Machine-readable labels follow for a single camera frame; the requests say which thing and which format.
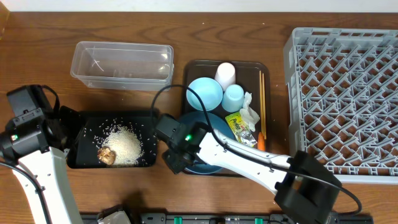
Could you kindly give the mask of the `dark blue large bowl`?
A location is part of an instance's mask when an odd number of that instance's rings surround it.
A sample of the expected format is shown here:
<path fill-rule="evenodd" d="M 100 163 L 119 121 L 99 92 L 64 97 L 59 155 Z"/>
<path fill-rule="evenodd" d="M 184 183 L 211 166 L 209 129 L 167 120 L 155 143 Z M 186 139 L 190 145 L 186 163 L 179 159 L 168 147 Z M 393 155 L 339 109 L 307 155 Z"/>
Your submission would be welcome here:
<path fill-rule="evenodd" d="M 210 123 L 213 128 L 219 130 L 222 134 L 229 137 L 230 139 L 236 139 L 232 130 L 228 126 L 225 120 L 221 119 L 217 115 L 212 113 L 208 113 L 208 117 L 210 119 Z M 188 126 L 195 124 L 196 122 L 206 123 L 205 115 L 202 111 L 194 111 L 190 113 L 186 113 L 179 117 L 178 121 L 180 123 L 186 124 Z M 222 167 L 211 166 L 208 164 L 201 164 L 198 161 L 195 161 L 194 166 L 188 166 L 185 168 L 184 173 L 188 174 L 199 174 L 199 175 L 212 175 L 219 173 L 222 171 Z"/>

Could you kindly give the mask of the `light blue small bowl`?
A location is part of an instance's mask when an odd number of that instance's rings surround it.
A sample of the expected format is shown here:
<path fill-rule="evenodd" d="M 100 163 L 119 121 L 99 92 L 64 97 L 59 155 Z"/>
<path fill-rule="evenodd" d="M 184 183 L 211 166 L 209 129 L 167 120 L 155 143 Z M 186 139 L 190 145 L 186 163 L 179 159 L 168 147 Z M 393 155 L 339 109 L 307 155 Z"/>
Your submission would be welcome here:
<path fill-rule="evenodd" d="M 223 99 L 221 85 L 212 78 L 197 78 L 188 87 L 200 97 L 207 111 L 217 108 Z M 196 110 L 203 110 L 198 98 L 190 90 L 186 91 L 186 99 Z"/>

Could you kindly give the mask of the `pile of white rice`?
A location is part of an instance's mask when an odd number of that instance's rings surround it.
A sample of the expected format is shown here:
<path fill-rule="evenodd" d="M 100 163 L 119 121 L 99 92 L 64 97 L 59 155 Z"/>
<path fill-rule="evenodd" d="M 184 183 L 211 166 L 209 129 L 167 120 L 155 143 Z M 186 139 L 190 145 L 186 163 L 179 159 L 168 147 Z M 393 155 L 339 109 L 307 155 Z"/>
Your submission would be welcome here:
<path fill-rule="evenodd" d="M 157 143 L 153 138 L 144 136 L 143 124 L 113 118 L 101 120 L 95 128 L 97 130 L 93 131 L 91 143 L 95 146 L 96 157 L 103 147 L 110 148 L 116 154 L 114 164 L 106 166 L 149 167 L 155 162 Z"/>

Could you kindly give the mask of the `light blue plastic cup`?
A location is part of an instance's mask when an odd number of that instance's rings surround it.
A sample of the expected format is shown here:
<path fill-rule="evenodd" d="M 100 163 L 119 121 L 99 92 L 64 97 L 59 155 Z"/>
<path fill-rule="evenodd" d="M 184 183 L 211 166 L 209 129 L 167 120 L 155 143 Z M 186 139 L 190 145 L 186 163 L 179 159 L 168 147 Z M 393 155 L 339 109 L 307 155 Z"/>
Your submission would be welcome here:
<path fill-rule="evenodd" d="M 237 84 L 230 85 L 224 92 L 221 105 L 229 113 L 239 111 L 243 107 L 244 90 Z"/>

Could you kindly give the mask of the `brown food scrap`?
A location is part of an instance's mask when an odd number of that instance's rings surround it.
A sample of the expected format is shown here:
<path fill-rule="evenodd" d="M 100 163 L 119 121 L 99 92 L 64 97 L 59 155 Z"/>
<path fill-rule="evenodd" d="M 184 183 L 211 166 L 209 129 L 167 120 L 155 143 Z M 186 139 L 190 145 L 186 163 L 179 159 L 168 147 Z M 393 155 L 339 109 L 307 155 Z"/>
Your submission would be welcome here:
<path fill-rule="evenodd" d="M 116 154 L 108 147 L 103 147 L 98 150 L 97 158 L 106 165 L 114 164 Z"/>

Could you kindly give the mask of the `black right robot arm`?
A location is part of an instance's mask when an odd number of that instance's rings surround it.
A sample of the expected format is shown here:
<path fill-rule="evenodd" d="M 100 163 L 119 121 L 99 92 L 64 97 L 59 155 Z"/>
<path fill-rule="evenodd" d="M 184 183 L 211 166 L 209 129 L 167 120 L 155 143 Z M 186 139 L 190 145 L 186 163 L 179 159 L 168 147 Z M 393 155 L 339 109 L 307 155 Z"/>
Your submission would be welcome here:
<path fill-rule="evenodd" d="M 168 145 L 163 159 L 178 174 L 194 161 L 231 170 L 272 192 L 276 204 L 296 223 L 326 223 L 341 182 L 306 152 L 294 157 L 258 151 L 211 125 L 179 123 L 163 115 L 155 136 Z"/>

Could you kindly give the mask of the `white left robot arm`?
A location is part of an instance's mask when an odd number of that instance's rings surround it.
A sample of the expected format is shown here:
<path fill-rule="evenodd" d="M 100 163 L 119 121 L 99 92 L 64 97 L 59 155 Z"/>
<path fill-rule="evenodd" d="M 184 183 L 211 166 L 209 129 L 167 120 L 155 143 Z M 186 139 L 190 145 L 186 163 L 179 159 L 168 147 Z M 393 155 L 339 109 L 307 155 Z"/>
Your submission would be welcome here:
<path fill-rule="evenodd" d="M 67 176 L 60 103 L 50 104 L 48 89 L 26 85 L 7 93 L 15 117 L 1 133 L 1 165 L 17 177 L 36 223 L 82 223 Z"/>

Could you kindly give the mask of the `green foil snack wrapper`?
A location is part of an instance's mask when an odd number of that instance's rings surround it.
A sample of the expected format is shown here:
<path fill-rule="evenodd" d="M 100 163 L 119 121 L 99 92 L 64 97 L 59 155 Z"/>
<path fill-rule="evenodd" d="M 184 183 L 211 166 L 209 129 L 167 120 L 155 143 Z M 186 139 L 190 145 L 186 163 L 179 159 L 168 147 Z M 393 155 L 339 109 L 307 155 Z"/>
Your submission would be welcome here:
<path fill-rule="evenodd" d="M 238 142 L 249 147 L 254 147 L 257 144 L 249 126 L 243 121 L 239 112 L 226 116 L 225 120 Z"/>

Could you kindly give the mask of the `brown serving tray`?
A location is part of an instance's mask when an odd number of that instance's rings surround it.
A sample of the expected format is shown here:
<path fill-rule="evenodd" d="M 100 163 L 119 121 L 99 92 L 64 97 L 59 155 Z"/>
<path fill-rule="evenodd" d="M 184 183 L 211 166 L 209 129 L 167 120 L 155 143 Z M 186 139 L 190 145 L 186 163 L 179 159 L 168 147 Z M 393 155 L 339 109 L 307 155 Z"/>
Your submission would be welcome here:
<path fill-rule="evenodd" d="M 183 84 L 189 85 L 192 81 L 200 77 L 213 78 L 216 74 L 218 65 L 221 64 L 217 60 L 192 60 L 184 68 Z M 252 94 L 252 102 L 250 107 L 257 113 L 261 110 L 260 103 L 260 91 L 259 91 L 259 71 L 264 73 L 265 78 L 265 93 L 266 93 L 266 122 L 272 120 L 271 118 L 271 94 L 269 90 L 269 71 L 268 68 L 259 62 L 239 62 L 235 61 L 231 63 L 236 69 L 236 83 L 240 85 L 244 91 Z M 195 108 L 190 106 L 186 99 L 186 91 L 182 93 L 182 109 L 181 116 L 197 111 Z M 214 110 L 210 111 L 214 115 L 217 115 L 221 119 L 225 120 L 228 112 L 225 111 L 222 106 L 218 106 Z M 222 177 L 239 177 L 240 175 L 223 169 L 219 173 L 212 174 L 213 176 Z"/>

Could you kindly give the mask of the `black plastic tray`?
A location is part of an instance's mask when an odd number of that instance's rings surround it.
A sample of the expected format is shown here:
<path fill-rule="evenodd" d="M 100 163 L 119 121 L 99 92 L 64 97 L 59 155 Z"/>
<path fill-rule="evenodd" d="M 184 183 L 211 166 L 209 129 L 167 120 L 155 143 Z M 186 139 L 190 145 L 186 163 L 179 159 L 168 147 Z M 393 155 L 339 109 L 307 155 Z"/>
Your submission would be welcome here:
<path fill-rule="evenodd" d="M 67 156 L 67 164 L 74 169 L 86 168 L 117 168 L 108 167 L 100 163 L 96 157 L 96 149 L 93 140 L 93 131 L 96 131 L 96 125 L 103 119 L 122 118 L 128 121 L 136 121 L 144 125 L 144 136 L 157 140 L 152 132 L 152 115 L 149 110 L 145 111 L 81 111 L 83 118 L 83 127 L 78 135 L 78 141 L 75 147 L 70 148 Z"/>

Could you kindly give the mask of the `crumpled white tissue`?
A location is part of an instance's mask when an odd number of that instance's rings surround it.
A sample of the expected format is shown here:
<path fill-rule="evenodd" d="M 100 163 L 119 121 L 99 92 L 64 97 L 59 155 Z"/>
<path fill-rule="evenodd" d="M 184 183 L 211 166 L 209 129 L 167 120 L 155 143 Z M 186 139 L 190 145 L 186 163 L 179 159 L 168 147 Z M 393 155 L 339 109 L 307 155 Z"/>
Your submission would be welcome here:
<path fill-rule="evenodd" d="M 256 131 L 256 124 L 259 122 L 259 115 L 249 106 L 252 102 L 252 94 L 245 92 L 243 107 L 239 110 L 242 120 L 247 124 L 252 132 Z"/>

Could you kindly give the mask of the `pink plastic cup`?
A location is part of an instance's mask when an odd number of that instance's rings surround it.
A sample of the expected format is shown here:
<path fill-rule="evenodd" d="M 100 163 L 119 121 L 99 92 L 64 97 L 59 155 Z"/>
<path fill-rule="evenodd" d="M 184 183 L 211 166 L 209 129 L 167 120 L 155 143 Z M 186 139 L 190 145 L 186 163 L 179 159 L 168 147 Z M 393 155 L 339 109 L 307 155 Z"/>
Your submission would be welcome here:
<path fill-rule="evenodd" d="M 235 67 L 228 62 L 221 63 L 216 70 L 215 80 L 220 84 L 223 91 L 226 91 L 230 85 L 236 83 Z"/>

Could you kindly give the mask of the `left wooden chopstick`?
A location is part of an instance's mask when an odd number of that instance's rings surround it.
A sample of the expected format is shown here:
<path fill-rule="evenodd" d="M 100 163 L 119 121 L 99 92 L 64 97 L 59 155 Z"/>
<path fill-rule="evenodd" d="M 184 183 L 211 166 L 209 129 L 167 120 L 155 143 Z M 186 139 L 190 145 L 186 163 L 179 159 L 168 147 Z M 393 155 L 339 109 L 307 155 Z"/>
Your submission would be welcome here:
<path fill-rule="evenodd" d="M 261 103 L 261 132 L 263 134 L 263 138 L 265 139 L 265 109 L 264 109 L 264 91 L 263 91 L 263 74 L 259 71 L 259 91 L 260 91 L 260 103 Z"/>

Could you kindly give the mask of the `wooden chopstick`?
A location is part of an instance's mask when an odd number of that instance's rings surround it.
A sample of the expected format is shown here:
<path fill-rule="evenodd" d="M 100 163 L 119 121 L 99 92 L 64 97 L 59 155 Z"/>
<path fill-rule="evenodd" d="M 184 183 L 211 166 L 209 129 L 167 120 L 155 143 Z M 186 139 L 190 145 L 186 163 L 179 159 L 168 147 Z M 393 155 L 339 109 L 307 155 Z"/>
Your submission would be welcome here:
<path fill-rule="evenodd" d="M 264 139 L 267 139 L 267 132 L 266 132 L 266 97 L 265 97 L 266 93 L 265 93 L 265 87 L 264 87 L 264 84 L 265 84 L 264 73 L 262 73 L 261 78 L 262 78 L 261 87 L 262 87 L 262 102 L 263 102 L 262 108 L 263 108 L 263 125 L 264 125 L 263 135 L 264 135 Z"/>
<path fill-rule="evenodd" d="M 263 134 L 263 138 L 265 139 L 265 109 L 264 109 L 264 91 L 263 91 L 263 74 L 259 71 L 259 91 L 260 91 L 260 103 L 261 103 L 261 132 Z"/>

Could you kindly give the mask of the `clear plastic container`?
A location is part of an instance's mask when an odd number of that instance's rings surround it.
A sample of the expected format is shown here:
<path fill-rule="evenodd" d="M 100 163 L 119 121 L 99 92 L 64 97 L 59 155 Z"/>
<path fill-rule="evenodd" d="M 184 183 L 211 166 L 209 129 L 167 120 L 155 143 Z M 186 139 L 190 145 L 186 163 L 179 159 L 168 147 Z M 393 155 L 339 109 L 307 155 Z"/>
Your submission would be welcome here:
<path fill-rule="evenodd" d="M 158 91 L 172 82 L 170 45 L 123 42 L 77 43 L 70 75 L 89 88 Z"/>

